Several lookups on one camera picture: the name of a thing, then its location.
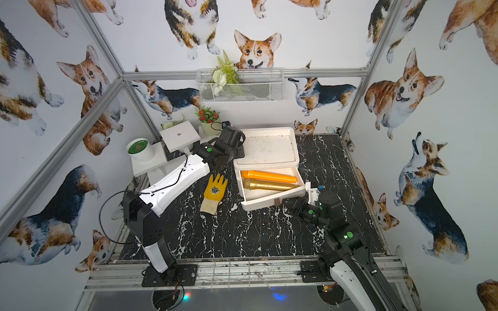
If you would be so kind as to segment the green pot red flowers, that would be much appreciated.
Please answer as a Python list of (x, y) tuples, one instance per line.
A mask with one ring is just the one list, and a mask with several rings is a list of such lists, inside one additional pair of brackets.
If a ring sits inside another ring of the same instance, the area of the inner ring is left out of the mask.
[(219, 121), (219, 112), (210, 107), (202, 106), (197, 109), (196, 115), (206, 136), (217, 136), (221, 133), (223, 126)]

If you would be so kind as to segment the yellow work glove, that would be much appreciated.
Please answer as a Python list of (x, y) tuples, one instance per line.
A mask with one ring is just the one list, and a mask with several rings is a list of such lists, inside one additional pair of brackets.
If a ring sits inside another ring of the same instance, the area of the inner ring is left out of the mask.
[(227, 188), (228, 180), (223, 175), (210, 176), (208, 185), (204, 192), (204, 199), (202, 201), (200, 212), (215, 215), (218, 205), (224, 198)]

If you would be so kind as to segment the white drawer cabinet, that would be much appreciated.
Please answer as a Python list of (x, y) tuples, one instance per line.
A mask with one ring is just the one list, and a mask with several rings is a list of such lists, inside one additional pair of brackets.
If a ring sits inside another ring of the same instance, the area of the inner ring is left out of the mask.
[[(275, 206), (287, 198), (295, 198), (306, 194), (298, 165), (300, 162), (294, 129), (253, 128), (243, 129), (245, 156), (233, 161), (239, 194), (243, 197), (242, 209), (246, 212)], [(296, 187), (286, 191), (246, 189), (242, 171), (261, 171), (293, 176), (297, 179)]]

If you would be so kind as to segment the orange microphone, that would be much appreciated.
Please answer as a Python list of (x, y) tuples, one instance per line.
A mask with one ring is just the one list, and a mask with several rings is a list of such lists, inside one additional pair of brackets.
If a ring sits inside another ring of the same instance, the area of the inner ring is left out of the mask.
[(241, 177), (244, 179), (275, 181), (280, 183), (296, 183), (298, 181), (295, 176), (263, 171), (241, 171)]

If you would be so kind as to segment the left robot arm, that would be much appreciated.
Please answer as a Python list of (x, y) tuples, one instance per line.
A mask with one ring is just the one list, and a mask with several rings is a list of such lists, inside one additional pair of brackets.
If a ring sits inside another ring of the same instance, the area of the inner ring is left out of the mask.
[(162, 215), (178, 196), (207, 176), (212, 168), (243, 158), (245, 140), (242, 130), (226, 125), (219, 137), (204, 143), (195, 142), (185, 161), (155, 185), (141, 192), (124, 192), (124, 223), (158, 273), (172, 273), (176, 269), (176, 260), (163, 232)]

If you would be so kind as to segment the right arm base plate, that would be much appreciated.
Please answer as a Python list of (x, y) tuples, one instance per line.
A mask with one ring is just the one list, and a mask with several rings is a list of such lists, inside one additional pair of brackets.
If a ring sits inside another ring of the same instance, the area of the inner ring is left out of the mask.
[(330, 270), (331, 265), (327, 264), (323, 259), (302, 261), (297, 275), (302, 278), (304, 283), (333, 282)]

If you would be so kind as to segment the small white flower plant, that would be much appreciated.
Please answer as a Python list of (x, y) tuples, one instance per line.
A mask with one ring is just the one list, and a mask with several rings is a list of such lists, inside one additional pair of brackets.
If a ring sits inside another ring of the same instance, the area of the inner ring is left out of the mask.
[(183, 117), (182, 120), (178, 120), (178, 121), (167, 121), (167, 122), (161, 124), (161, 130), (166, 130), (166, 129), (172, 128), (176, 125), (182, 124), (185, 121), (186, 121), (185, 117)]

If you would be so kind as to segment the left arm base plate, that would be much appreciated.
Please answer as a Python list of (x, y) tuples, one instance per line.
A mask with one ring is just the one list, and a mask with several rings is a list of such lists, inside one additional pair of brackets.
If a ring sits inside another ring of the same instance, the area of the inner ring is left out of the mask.
[(159, 273), (152, 266), (148, 266), (144, 272), (141, 286), (144, 288), (176, 286), (177, 283), (182, 286), (194, 286), (197, 272), (197, 264), (177, 264), (163, 273)]

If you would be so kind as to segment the white cup green inside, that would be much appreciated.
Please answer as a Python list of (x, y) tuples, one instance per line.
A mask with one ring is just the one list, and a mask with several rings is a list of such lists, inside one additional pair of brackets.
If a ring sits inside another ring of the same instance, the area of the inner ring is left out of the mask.
[(154, 158), (154, 149), (145, 138), (135, 139), (126, 146), (126, 153), (134, 160), (146, 163)]

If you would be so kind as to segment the white stepped display shelf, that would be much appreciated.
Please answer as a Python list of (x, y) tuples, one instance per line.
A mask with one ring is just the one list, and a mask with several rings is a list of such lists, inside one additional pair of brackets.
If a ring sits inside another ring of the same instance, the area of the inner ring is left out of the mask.
[(141, 162), (131, 157), (134, 177), (138, 178), (146, 174), (151, 185), (156, 184), (174, 171), (184, 159), (178, 156), (172, 160), (168, 160), (166, 150), (170, 153), (179, 151), (190, 155), (192, 154), (195, 143), (204, 143), (218, 136), (218, 134), (207, 136), (201, 126), (196, 130), (189, 121), (184, 121), (171, 128), (162, 130), (160, 134), (162, 136), (161, 142), (148, 146), (154, 152), (154, 157), (148, 162)]

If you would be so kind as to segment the gold microphone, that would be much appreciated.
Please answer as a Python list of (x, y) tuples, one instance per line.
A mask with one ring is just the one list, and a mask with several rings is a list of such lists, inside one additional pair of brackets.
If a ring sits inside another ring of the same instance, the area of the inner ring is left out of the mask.
[(277, 181), (245, 179), (243, 181), (243, 187), (248, 190), (287, 191), (298, 188), (299, 185), (295, 185), (292, 183), (282, 183)]

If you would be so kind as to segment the green fern plant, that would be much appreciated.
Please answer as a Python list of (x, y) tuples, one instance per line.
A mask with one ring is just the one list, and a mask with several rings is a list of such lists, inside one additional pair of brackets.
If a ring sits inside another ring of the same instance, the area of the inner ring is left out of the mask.
[(237, 75), (237, 66), (229, 59), (225, 51), (223, 51), (223, 56), (217, 57), (218, 66), (212, 73), (212, 81), (214, 86), (212, 87), (213, 94), (215, 96), (220, 95), (223, 88), (228, 84), (239, 84), (239, 77)]

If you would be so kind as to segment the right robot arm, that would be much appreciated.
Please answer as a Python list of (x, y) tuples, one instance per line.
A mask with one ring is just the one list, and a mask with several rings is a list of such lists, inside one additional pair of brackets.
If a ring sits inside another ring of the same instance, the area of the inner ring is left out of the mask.
[(334, 282), (358, 310), (407, 310), (375, 263), (371, 247), (352, 216), (345, 216), (340, 198), (319, 194), (312, 204), (304, 197), (283, 201), (297, 219), (324, 230), (328, 249), (316, 261), (301, 262), (304, 283)]

